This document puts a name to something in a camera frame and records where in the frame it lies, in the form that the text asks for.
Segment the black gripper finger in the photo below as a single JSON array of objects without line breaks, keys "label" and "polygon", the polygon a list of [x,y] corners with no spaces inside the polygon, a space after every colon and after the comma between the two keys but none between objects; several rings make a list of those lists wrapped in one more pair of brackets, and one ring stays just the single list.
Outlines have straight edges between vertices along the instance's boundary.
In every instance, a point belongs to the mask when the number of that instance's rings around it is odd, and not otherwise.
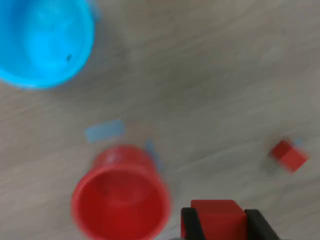
[{"label": "black gripper finger", "polygon": [[205,234],[198,216],[198,212],[193,207],[183,207],[181,215],[180,236],[184,240],[205,240]]},{"label": "black gripper finger", "polygon": [[281,240],[258,209],[245,209],[248,240]]}]

